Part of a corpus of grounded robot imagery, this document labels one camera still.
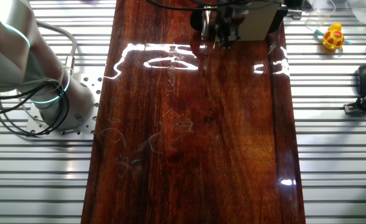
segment glossy wood surface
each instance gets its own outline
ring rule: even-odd
[[[117,1],[82,223],[304,223],[283,29],[223,50],[189,19]]]

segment reddish-brown wood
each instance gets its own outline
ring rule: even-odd
[[[82,223],[304,223],[288,76],[189,18],[117,1]]]

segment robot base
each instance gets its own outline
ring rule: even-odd
[[[48,135],[43,135],[40,138],[29,137],[33,141],[40,141],[41,139],[61,140],[61,141],[73,141],[73,140],[93,140],[94,128],[96,127],[97,112],[99,106],[99,100],[101,96],[101,87],[103,85],[103,75],[88,75],[88,74],[75,74],[75,79],[85,84],[93,93],[95,104],[93,112],[89,119],[87,119],[81,126],[72,130],[56,130],[52,131]],[[30,113],[33,117],[41,119],[39,109],[32,103]],[[38,133],[47,128],[48,125],[44,122],[36,121],[29,117],[27,131]]]

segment yellow toy duck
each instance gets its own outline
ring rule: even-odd
[[[323,46],[329,50],[342,49],[344,44],[344,35],[341,32],[342,24],[333,23],[324,34]]]

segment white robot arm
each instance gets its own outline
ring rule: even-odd
[[[60,108],[65,110],[60,98],[68,97],[69,112],[58,128],[74,129],[91,115],[94,98],[86,86],[72,77],[73,62],[71,55],[66,68],[50,49],[26,0],[0,1],[0,92],[15,89],[27,92],[44,82],[58,80],[65,94],[58,93],[50,85],[38,91],[31,100],[40,110],[42,119],[51,125],[54,119],[61,119],[55,118]]]

